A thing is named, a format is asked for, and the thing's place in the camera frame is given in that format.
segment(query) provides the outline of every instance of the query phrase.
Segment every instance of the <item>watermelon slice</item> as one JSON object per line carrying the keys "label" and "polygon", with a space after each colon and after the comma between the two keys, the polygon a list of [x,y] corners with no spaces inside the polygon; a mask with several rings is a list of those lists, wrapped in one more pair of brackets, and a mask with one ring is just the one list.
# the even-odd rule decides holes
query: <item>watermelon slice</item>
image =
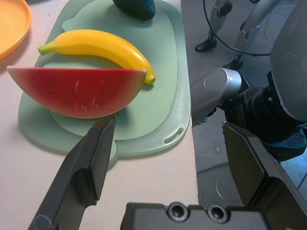
{"label": "watermelon slice", "polygon": [[98,118],[127,106],[145,80],[144,69],[54,69],[8,66],[33,100],[62,115]]}

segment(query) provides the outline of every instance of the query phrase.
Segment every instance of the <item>avocado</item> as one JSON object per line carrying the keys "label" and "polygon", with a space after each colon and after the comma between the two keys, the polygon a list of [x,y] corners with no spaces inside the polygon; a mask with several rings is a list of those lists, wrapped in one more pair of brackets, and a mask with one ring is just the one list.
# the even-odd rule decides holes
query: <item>avocado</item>
{"label": "avocado", "polygon": [[141,20],[150,20],[155,14],[154,0],[113,0],[126,14]]}

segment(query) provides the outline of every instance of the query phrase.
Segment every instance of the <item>cutting board handle hole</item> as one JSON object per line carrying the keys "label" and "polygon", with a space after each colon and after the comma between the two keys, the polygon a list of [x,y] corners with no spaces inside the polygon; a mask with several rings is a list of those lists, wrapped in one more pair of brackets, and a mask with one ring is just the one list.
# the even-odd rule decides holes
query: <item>cutting board handle hole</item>
{"label": "cutting board handle hole", "polygon": [[174,133],[172,136],[166,138],[164,140],[164,143],[168,144],[168,143],[171,143],[171,142],[177,140],[181,136],[182,133],[183,133],[183,128],[179,128],[176,133]]}

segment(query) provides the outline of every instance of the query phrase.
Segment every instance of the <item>white table surface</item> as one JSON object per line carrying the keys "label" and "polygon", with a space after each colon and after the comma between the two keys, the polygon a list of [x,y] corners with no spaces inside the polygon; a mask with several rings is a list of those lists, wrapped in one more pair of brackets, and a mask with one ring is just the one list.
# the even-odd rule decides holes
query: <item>white table surface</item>
{"label": "white table surface", "polygon": [[[68,0],[29,0],[31,31],[11,55],[0,60],[0,229],[27,229],[64,156],[30,144],[18,127],[22,90],[6,71],[7,65],[33,66]],[[168,0],[180,10],[180,0]],[[127,202],[197,204],[193,138],[184,138],[165,153],[119,160],[108,171],[97,206],[88,207],[80,229],[119,230]]]}

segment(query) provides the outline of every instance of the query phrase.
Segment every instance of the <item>banana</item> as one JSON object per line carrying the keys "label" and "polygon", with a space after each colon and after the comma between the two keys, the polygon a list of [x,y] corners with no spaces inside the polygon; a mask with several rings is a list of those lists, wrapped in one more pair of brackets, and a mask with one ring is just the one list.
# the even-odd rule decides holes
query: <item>banana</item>
{"label": "banana", "polygon": [[71,30],[38,48],[41,55],[57,52],[66,55],[93,55],[108,58],[124,69],[145,69],[145,83],[153,84],[154,71],[144,55],[130,42],[98,30]]}

